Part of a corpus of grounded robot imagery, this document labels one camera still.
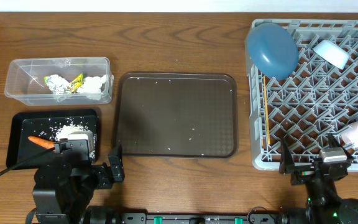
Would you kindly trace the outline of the aluminium foil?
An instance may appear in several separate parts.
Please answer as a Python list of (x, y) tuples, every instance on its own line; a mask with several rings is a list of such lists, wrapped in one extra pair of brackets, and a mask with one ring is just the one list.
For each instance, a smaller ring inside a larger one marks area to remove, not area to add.
[(70, 91), (68, 90), (69, 82), (57, 74), (44, 77), (44, 82), (54, 95), (70, 93)]

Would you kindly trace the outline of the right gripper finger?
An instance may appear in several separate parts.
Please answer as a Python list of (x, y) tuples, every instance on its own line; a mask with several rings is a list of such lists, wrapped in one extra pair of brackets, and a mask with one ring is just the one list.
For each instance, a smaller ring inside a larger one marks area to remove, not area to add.
[[(331, 133), (328, 134), (328, 143), (329, 143), (329, 148), (333, 148), (333, 147), (343, 148), (339, 143), (339, 141)], [(354, 158), (351, 156), (351, 154), (347, 152), (344, 148), (343, 150), (347, 155), (347, 161), (352, 161)]]
[(289, 150), (287, 140), (285, 138), (282, 138), (280, 144), (282, 152), (280, 157), (279, 173), (291, 174), (295, 170), (295, 163)]

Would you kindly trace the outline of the large light blue bowl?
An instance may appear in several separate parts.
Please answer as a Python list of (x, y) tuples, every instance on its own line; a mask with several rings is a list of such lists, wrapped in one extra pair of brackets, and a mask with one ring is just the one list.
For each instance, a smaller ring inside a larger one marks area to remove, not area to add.
[(341, 70), (344, 69), (350, 58), (345, 50), (328, 40), (322, 40), (313, 48), (313, 51), (325, 61)]

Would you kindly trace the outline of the yellow green snack wrapper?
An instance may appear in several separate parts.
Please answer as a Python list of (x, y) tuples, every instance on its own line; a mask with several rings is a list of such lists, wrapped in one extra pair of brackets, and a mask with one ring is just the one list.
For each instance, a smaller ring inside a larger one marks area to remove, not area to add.
[(79, 87), (81, 87), (83, 85), (83, 83), (84, 83), (83, 79), (84, 79), (84, 76), (81, 73), (67, 85), (67, 92), (74, 93), (75, 91), (77, 91), (77, 89), (79, 89)]

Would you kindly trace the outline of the orange carrot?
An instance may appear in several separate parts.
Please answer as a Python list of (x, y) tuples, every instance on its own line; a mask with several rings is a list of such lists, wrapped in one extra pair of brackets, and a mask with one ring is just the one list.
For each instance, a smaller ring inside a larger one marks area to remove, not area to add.
[(55, 147), (53, 141), (45, 140), (37, 136), (29, 136), (28, 140), (45, 149), (53, 149)]

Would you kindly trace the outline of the dark blue plate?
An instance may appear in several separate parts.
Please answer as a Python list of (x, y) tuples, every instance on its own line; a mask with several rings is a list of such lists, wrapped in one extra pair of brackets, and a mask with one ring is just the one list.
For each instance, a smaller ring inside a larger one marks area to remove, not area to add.
[(298, 65), (298, 47), (281, 26), (264, 23), (253, 28), (247, 37), (251, 61), (268, 78), (284, 80)]

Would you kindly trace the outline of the wooden chopstick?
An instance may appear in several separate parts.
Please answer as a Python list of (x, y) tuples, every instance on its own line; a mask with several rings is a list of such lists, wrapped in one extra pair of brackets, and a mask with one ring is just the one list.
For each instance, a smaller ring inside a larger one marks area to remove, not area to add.
[(264, 111), (265, 111), (265, 127), (266, 127), (266, 136), (267, 136), (267, 146), (270, 145), (270, 128), (269, 128), (269, 110), (267, 103), (267, 89), (266, 89), (266, 79), (263, 76), (263, 91), (264, 91)]

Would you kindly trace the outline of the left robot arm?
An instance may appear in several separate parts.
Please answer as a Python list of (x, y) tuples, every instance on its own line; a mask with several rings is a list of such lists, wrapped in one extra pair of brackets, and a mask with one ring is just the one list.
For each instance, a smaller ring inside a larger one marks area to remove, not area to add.
[(34, 174), (35, 208), (25, 222), (32, 223), (36, 217), (39, 223), (122, 223), (113, 208), (90, 205), (95, 190), (111, 189), (125, 179), (122, 146), (116, 146), (108, 159), (108, 164), (73, 166), (63, 157), (55, 157), (40, 166)]

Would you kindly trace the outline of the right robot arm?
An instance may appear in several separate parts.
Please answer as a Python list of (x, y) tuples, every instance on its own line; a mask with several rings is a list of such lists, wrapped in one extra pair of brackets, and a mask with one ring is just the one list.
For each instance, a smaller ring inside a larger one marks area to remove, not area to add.
[(288, 147), (281, 139), (280, 174), (289, 174), (292, 185), (304, 185), (308, 198), (305, 208), (283, 209), (276, 223), (343, 223), (358, 224), (358, 199), (341, 198), (335, 181), (348, 175), (353, 157), (332, 134), (328, 135), (329, 147), (322, 149), (310, 165), (297, 166)]

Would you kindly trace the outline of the pile of white rice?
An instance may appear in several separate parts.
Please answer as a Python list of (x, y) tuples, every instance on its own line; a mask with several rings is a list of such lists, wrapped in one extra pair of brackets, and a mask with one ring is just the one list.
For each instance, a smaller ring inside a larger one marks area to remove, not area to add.
[(70, 134), (77, 132), (93, 133), (93, 148), (89, 150), (92, 161), (96, 160), (97, 128), (95, 117), (66, 117), (66, 118), (45, 118), (38, 124), (39, 131), (34, 130), (33, 135), (42, 139), (57, 142), (66, 139)]

